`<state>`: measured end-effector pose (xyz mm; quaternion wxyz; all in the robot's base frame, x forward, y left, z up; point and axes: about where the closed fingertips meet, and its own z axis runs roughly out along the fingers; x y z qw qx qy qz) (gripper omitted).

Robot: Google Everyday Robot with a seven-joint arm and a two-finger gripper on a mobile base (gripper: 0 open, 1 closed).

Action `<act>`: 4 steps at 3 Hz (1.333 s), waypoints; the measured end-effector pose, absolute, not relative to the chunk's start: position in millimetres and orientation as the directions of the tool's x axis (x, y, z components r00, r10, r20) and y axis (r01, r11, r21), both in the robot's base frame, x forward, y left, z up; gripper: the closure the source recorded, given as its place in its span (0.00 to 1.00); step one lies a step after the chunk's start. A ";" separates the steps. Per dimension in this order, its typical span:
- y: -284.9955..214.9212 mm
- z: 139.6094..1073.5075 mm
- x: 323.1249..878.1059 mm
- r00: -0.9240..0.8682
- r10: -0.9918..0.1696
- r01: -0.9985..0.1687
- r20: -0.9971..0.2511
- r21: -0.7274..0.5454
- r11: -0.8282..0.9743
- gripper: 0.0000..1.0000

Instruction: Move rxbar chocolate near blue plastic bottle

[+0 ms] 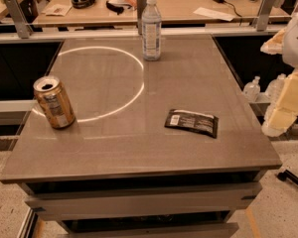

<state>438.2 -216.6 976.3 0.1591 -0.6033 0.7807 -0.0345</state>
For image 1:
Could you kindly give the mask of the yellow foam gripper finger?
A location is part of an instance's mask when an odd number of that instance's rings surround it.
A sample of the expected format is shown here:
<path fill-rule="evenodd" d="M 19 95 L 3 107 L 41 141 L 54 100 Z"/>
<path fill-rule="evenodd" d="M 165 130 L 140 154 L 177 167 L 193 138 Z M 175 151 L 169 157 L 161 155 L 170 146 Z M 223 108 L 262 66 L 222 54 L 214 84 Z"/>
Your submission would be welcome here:
<path fill-rule="evenodd" d="M 264 135 L 278 137 L 285 133 L 298 117 L 298 68 L 295 68 L 279 88 L 278 98 L 266 111 L 261 130 Z"/>
<path fill-rule="evenodd" d="M 278 33 L 276 33 L 272 38 L 270 38 L 267 42 L 265 42 L 260 50 L 263 53 L 269 55 L 281 55 L 283 51 L 283 40 L 285 36 L 286 29 L 281 29 Z"/>

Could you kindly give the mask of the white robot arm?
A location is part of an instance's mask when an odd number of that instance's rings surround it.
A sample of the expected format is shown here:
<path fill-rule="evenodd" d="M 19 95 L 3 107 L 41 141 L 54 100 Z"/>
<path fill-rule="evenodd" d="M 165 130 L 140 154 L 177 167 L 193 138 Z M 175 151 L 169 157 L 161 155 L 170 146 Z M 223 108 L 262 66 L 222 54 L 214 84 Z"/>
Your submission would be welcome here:
<path fill-rule="evenodd" d="M 294 68 L 284 79 L 277 80 L 261 127 L 266 136 L 278 137 L 298 117 L 298 12 L 260 50 L 270 55 L 281 54 L 283 62 Z"/>

